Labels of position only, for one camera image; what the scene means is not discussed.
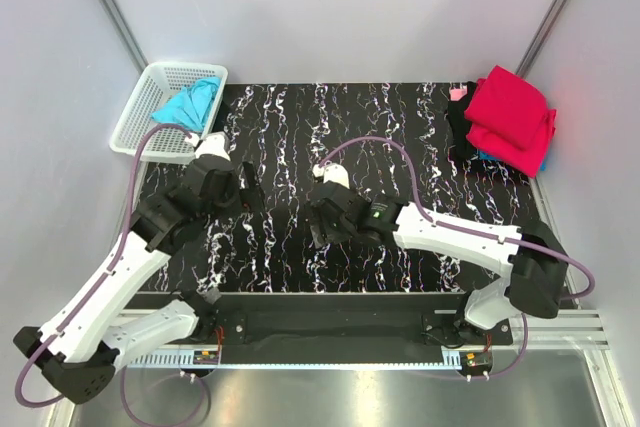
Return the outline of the cyan t shirt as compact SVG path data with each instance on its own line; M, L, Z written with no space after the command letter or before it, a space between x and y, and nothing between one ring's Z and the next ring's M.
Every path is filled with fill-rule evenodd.
M151 115L156 123L178 124L195 133L202 133L211 106L220 87L220 79L209 77L197 80L168 100Z

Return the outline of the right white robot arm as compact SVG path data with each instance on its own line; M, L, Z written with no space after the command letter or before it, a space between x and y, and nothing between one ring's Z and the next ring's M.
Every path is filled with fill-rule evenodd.
M501 322L518 314L557 316L568 267L550 228L496 226L421 213L414 202L379 193L368 200L336 182L314 186L306 204L316 247L349 240L429 251L493 272L496 280L467 292L448 319L430 321L426 341L447 348L485 342Z

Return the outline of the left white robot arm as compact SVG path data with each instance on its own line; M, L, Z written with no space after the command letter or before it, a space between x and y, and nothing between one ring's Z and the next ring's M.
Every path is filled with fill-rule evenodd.
M172 185L140 201L108 257L50 321L25 326L13 339L61 398L75 404L98 396L134 360L177 340L208 341L217 333L215 288L183 291L155 312L121 327L113 320L140 287L210 220L264 208L254 165L236 167L204 154Z

